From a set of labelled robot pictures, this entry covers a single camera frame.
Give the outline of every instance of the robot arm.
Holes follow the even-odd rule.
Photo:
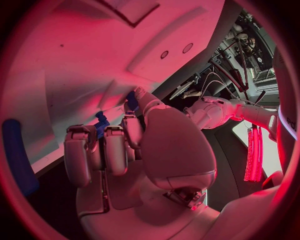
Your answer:
[[[224,98],[204,96],[193,106],[185,109],[186,115],[199,129],[214,129],[233,119],[247,120],[269,131],[269,138],[277,139],[278,111],[270,111],[263,107],[248,105],[239,99],[227,100]]]

